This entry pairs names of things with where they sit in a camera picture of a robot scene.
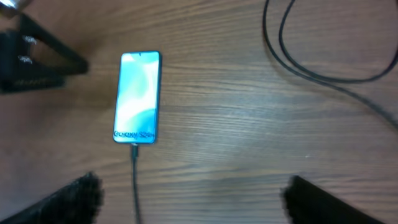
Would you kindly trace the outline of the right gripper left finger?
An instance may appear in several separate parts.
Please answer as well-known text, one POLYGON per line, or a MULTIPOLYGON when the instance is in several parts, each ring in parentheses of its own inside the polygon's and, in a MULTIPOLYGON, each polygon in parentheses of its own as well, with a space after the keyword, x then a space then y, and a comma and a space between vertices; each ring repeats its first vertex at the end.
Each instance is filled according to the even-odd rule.
POLYGON ((1 224, 92 224, 103 205, 102 180, 88 172, 1 224))

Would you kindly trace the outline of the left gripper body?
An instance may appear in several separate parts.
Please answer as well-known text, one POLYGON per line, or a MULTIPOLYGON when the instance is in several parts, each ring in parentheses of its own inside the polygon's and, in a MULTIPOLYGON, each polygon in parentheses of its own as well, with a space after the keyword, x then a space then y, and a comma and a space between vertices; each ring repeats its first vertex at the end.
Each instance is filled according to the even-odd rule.
POLYGON ((31 43, 16 30, 1 32, 1 93, 64 86, 64 78, 30 57, 31 43))

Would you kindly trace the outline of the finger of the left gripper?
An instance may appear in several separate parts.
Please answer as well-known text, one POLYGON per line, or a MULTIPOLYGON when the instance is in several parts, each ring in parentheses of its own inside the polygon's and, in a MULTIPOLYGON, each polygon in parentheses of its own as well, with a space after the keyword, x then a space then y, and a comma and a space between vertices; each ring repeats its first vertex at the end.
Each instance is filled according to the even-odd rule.
POLYGON ((36 21, 26 14, 19 15, 19 33, 22 35, 22 40, 25 42, 35 44, 39 40, 70 62, 69 65, 51 68, 51 70, 58 74, 78 75, 84 74, 89 70, 89 63, 87 60, 38 25, 36 21))

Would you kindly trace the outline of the Samsung Galaxy smartphone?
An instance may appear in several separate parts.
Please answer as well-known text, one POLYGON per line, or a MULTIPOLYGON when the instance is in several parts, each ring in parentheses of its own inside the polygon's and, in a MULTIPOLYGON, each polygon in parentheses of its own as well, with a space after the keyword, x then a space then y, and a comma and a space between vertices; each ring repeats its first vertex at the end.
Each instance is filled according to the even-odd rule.
POLYGON ((113 140, 153 144, 157 139, 162 56, 157 50, 121 56, 113 140))

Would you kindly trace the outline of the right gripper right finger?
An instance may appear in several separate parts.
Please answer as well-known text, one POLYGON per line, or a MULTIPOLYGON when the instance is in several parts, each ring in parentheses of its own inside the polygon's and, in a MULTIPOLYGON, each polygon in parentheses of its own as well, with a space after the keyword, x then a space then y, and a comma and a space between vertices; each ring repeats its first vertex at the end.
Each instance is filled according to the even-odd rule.
POLYGON ((281 197, 294 224, 383 224, 298 175, 291 177, 281 197))

